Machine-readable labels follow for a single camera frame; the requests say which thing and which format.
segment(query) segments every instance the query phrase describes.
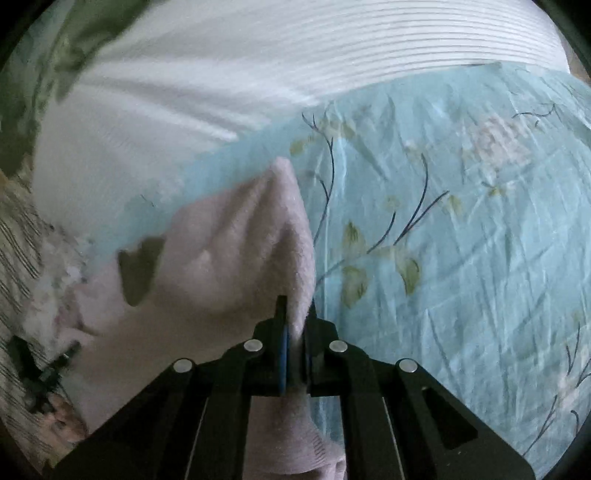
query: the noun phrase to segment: bed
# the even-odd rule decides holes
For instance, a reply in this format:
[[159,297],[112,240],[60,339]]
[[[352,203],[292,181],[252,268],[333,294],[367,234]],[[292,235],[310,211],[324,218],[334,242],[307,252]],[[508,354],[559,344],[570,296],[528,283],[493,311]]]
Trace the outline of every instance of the bed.
[[[553,23],[527,1],[193,4],[55,2],[8,60],[2,340],[54,355],[72,284],[285,156],[322,315],[419,360],[544,477],[591,408],[591,90]],[[445,196],[402,238],[426,187]],[[3,422],[40,470],[55,452],[0,364]],[[340,440],[335,403],[314,412]]]

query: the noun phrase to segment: pink towel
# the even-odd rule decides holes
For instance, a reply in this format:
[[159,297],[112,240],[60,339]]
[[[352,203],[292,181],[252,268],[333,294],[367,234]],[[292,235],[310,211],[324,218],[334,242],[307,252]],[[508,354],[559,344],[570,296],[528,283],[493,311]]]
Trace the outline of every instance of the pink towel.
[[[279,158],[261,177],[175,215],[137,307],[124,299],[117,262],[77,288],[78,315],[60,342],[75,338],[84,348],[64,383],[93,432],[175,359],[199,364],[249,339],[281,294],[297,368],[313,291],[306,211],[290,162]],[[344,452],[316,429],[303,387],[253,399],[245,457],[249,480],[345,474]]]

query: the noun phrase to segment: metal screw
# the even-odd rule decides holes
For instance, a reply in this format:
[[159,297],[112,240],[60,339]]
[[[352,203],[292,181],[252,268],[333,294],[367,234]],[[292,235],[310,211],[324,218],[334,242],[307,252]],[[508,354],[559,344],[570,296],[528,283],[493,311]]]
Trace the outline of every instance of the metal screw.
[[330,345],[329,348],[333,351],[333,352],[337,352],[337,353],[343,353],[347,351],[347,344],[346,342],[342,341],[342,340],[333,340]]
[[262,342],[253,338],[247,342],[244,342],[244,350],[247,352],[258,352],[262,348]]
[[406,372],[408,374],[412,374],[417,371],[418,363],[416,363],[411,358],[404,358],[403,360],[400,360],[400,363],[398,364],[398,366],[400,367],[400,370],[402,370],[403,372]]
[[178,374],[185,374],[193,369],[193,362],[188,358],[181,358],[174,363],[173,369]]

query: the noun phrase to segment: black object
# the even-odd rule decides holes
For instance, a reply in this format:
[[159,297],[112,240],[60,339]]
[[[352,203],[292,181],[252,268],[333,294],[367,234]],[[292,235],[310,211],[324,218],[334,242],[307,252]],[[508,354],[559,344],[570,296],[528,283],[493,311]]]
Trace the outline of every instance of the black object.
[[[54,480],[239,480],[250,397],[287,379],[286,298],[220,360],[173,363],[66,456]],[[303,363],[313,396],[342,403],[350,480],[534,480],[529,464],[410,359],[371,360],[310,309]]]
[[7,344],[8,355],[17,372],[18,379],[25,388],[25,407],[30,413],[50,413],[54,411],[47,395],[57,390],[60,384],[61,371],[68,367],[72,357],[80,349],[74,342],[63,354],[43,369],[35,364],[28,343],[20,337],[13,336]]

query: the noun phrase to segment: light blue bedsheet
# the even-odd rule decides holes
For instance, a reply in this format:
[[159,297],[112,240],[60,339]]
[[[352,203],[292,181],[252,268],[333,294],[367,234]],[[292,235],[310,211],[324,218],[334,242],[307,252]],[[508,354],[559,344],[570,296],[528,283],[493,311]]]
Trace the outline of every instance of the light blue bedsheet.
[[[376,359],[416,359],[538,476],[591,407],[590,106],[591,90],[573,77],[492,64],[375,85],[304,112],[334,138],[316,242],[319,315]],[[315,234],[331,161],[296,116],[196,158],[172,202],[147,189],[96,239],[97,252],[163,231],[179,206],[279,155],[294,164]],[[449,193],[394,247],[423,191],[423,157],[423,209]],[[394,211],[390,233],[365,254]],[[316,420],[338,435],[334,403],[317,403]]]

